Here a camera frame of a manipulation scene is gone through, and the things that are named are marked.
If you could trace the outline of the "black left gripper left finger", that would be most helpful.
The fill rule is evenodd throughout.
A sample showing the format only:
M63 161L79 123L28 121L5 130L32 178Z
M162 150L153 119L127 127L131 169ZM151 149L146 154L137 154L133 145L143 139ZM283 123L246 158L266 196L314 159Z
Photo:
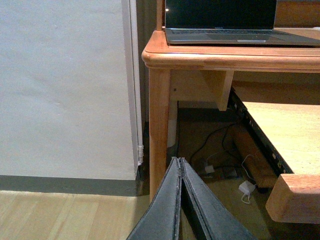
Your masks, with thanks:
M182 167L172 158L147 211L128 240L178 240L180 234Z

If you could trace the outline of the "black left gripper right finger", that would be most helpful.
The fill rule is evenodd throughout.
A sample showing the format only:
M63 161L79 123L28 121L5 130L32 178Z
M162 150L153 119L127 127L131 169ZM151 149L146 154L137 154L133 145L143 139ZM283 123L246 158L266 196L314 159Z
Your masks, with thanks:
M180 159L182 209L198 240L255 240L221 203L191 165Z

